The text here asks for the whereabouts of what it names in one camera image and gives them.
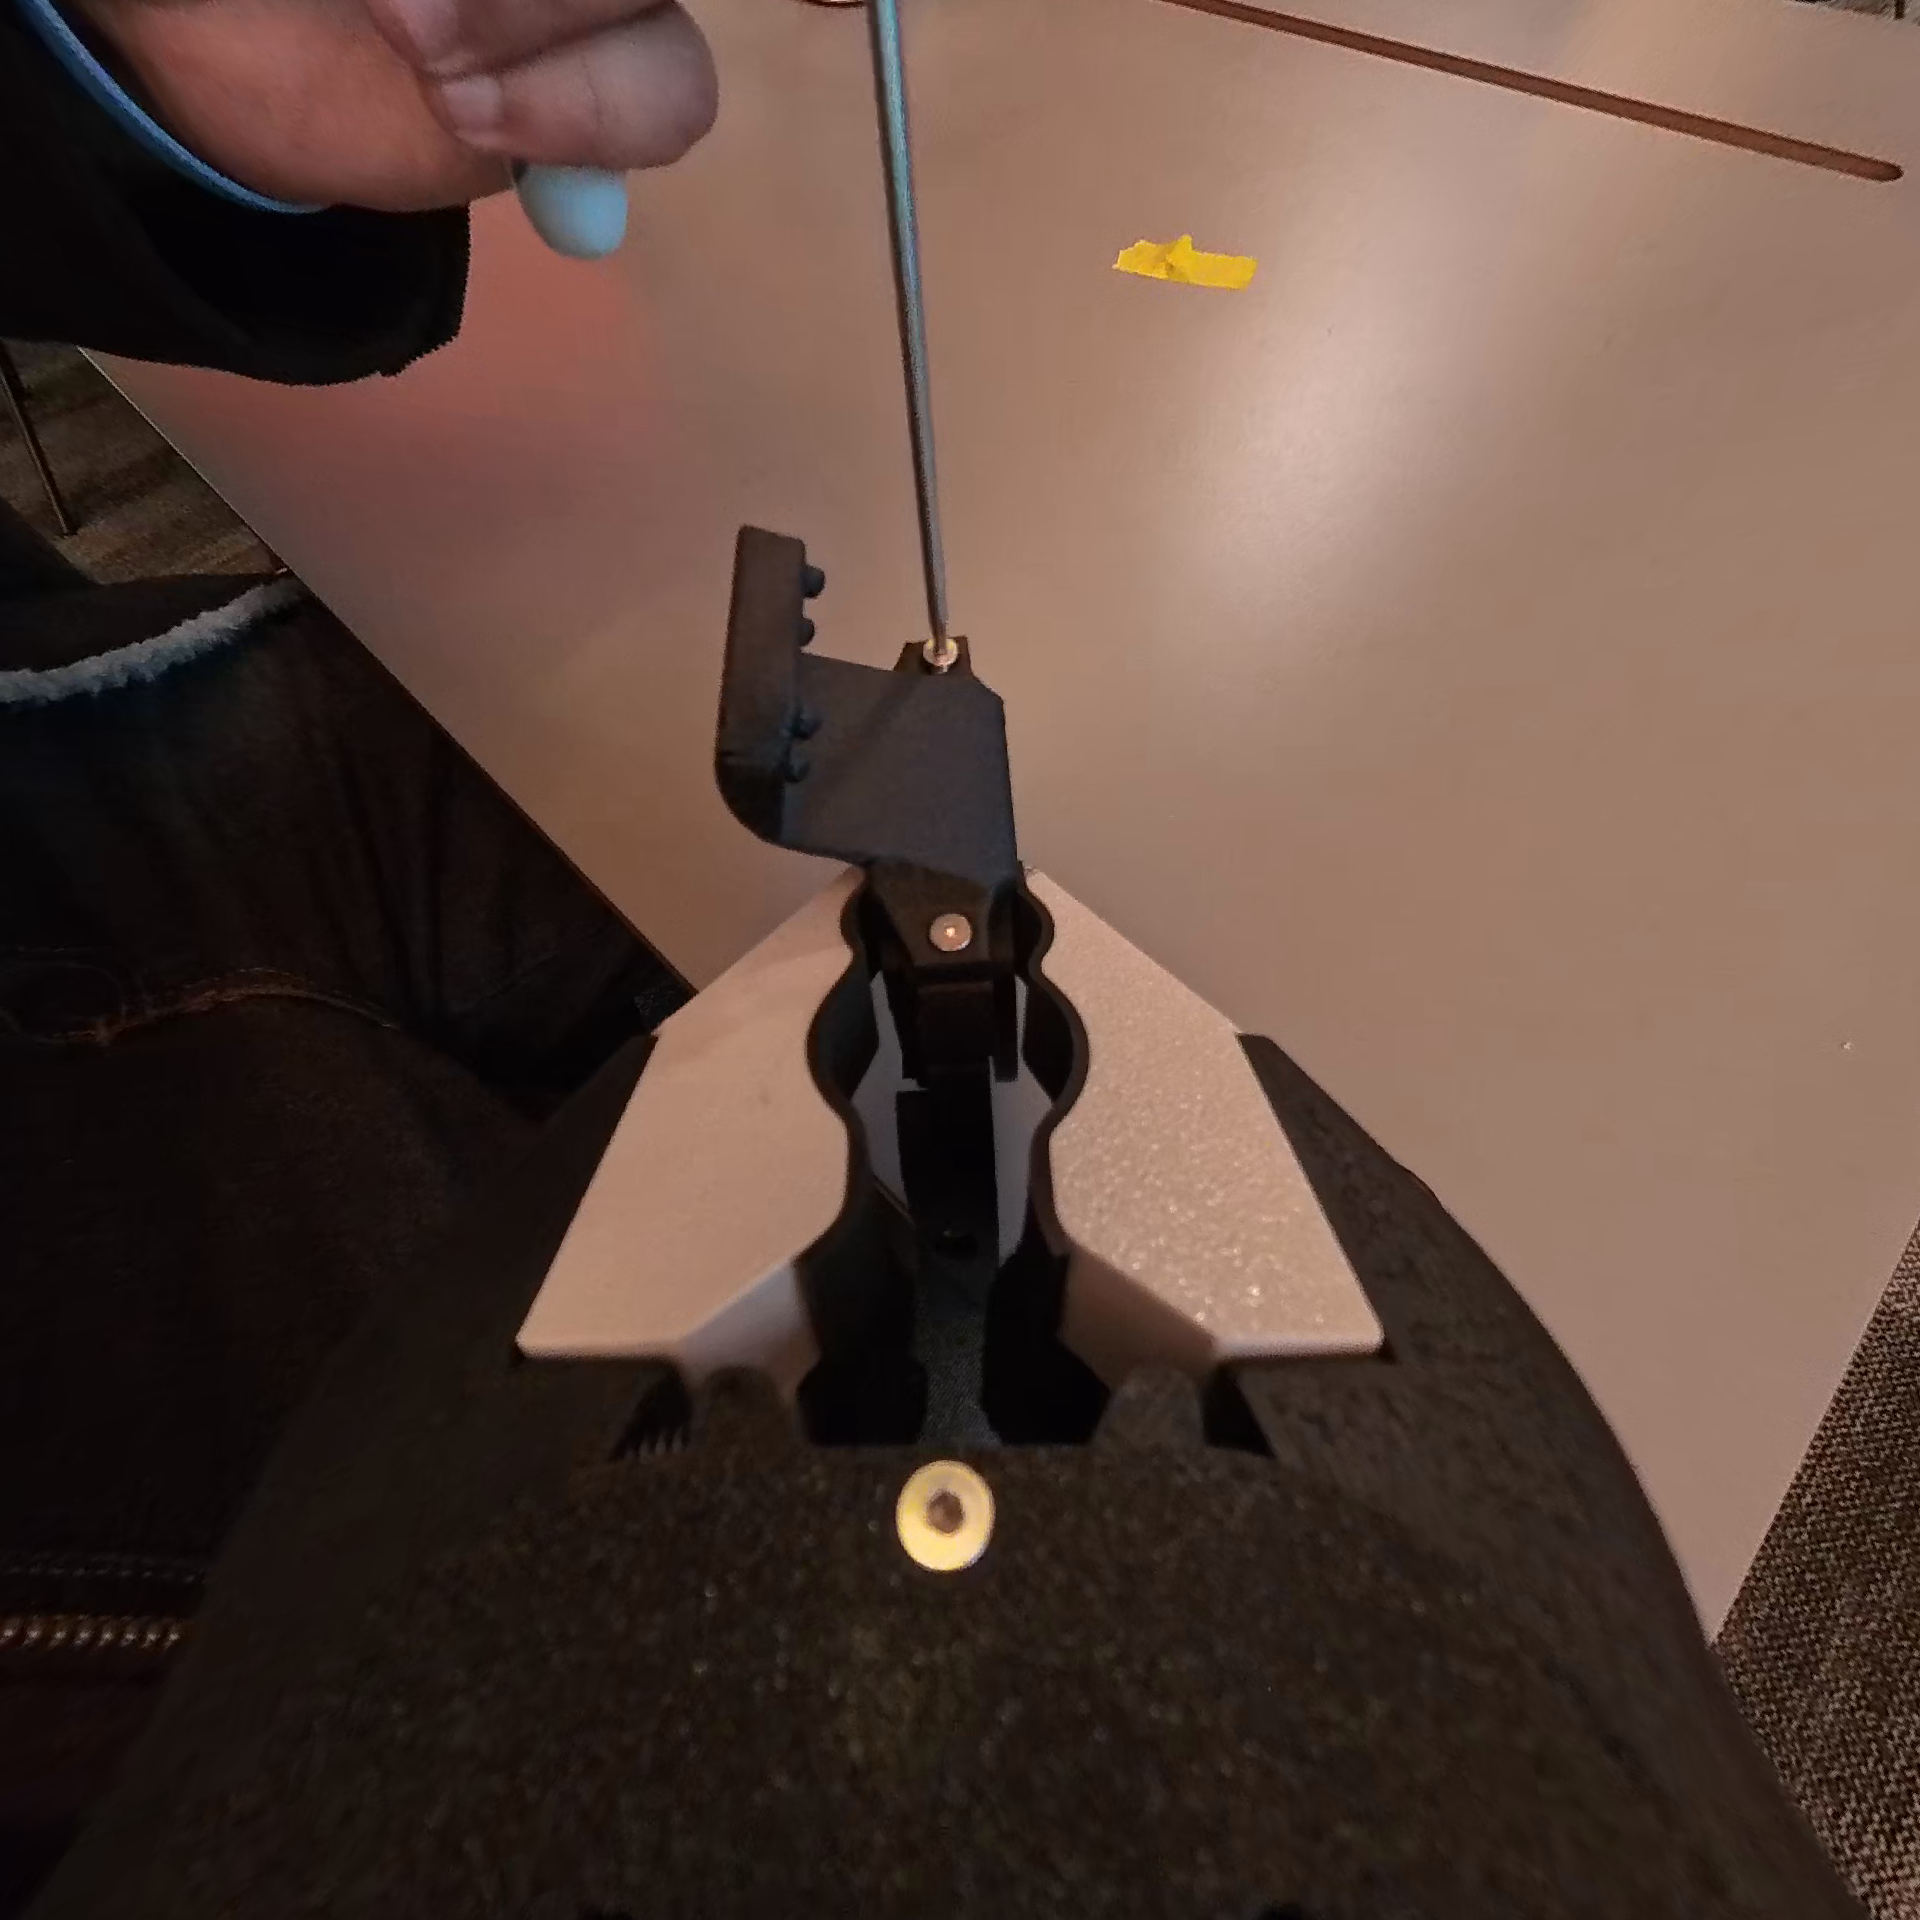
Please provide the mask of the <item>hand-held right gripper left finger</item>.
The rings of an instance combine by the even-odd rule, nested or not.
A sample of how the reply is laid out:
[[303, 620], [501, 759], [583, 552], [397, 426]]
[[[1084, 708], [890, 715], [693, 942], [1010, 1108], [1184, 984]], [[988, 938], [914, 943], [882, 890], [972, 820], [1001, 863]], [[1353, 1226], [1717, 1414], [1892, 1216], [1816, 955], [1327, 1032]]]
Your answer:
[[879, 1056], [861, 875], [841, 870], [655, 1031], [516, 1331], [527, 1360], [754, 1370], [796, 1396], [884, 1351], [857, 1092]]

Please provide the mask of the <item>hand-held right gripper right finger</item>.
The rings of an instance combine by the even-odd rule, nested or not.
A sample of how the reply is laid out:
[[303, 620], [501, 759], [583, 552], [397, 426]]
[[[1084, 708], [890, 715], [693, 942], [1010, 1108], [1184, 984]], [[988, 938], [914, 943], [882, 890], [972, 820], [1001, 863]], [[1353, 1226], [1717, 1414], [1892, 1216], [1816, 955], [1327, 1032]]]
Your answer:
[[1384, 1333], [1239, 1029], [1063, 885], [1039, 983], [1085, 1067], [1049, 1127], [1065, 1237], [1061, 1341], [1106, 1387], [1137, 1370], [1202, 1381], [1234, 1363], [1365, 1358]]

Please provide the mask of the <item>black curved plastic part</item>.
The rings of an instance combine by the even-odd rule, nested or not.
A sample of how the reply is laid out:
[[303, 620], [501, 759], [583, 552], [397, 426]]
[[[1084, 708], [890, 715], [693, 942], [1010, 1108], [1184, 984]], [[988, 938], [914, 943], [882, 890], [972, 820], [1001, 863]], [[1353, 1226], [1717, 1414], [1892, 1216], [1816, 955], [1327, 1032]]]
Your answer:
[[992, 891], [1017, 875], [1001, 698], [960, 660], [896, 668], [821, 656], [809, 600], [825, 575], [802, 539], [736, 533], [713, 775], [758, 842], [894, 861]]

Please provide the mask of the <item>green handled screwdriver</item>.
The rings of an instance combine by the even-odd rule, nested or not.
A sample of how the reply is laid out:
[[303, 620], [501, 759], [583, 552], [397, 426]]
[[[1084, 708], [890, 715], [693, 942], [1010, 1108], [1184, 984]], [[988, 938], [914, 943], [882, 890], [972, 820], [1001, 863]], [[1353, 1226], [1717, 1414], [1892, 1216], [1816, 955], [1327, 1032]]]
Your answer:
[[944, 525], [933, 434], [933, 400], [921, 275], [921, 224], [904, 98], [904, 47], [897, 2], [868, 2], [871, 74], [879, 127], [879, 173], [896, 276], [896, 322], [914, 470], [919, 556], [927, 635], [950, 632]]

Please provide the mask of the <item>grey desk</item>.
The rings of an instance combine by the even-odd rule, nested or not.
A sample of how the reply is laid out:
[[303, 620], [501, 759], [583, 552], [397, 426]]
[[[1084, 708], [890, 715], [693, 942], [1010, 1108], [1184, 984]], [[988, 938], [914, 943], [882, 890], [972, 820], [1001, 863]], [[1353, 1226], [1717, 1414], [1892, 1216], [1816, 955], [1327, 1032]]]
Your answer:
[[[903, 5], [953, 627], [1024, 856], [1439, 1192], [1717, 1627], [1914, 1219], [1914, 21], [1270, 11]], [[863, 22], [695, 14], [610, 260], [100, 368], [705, 981], [822, 879], [713, 794], [738, 523], [833, 656], [924, 595]]]

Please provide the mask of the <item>person's left hand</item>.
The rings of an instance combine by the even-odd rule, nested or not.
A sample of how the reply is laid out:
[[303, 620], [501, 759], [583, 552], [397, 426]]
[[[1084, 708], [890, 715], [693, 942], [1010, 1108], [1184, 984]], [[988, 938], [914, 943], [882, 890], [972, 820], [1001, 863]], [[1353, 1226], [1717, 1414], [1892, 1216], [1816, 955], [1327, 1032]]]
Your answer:
[[624, 179], [674, 164], [719, 106], [666, 2], [46, 5], [151, 149], [246, 207], [418, 213], [514, 195], [546, 247], [597, 260]]

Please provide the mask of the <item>yellow tape strip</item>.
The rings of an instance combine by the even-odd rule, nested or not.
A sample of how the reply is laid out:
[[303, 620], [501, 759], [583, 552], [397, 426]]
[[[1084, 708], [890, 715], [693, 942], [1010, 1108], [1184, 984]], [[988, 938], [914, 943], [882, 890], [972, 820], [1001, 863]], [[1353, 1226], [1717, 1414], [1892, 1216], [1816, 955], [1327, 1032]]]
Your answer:
[[1168, 242], [1143, 237], [1112, 260], [1112, 270], [1125, 276], [1212, 293], [1244, 293], [1253, 285], [1257, 266], [1254, 255], [1200, 248], [1188, 232]]

